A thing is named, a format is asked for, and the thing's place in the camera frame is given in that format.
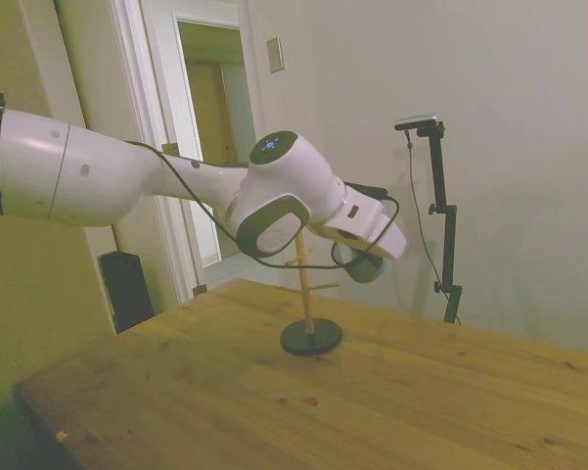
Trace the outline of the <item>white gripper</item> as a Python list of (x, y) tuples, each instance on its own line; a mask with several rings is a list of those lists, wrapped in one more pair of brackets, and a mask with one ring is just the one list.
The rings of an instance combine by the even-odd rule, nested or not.
[(406, 249), (406, 238), (384, 214), (382, 202), (351, 186), (345, 185), (344, 189), (337, 210), (316, 224), (316, 235), (353, 249), (353, 259), (369, 259), (372, 255), (399, 259)]

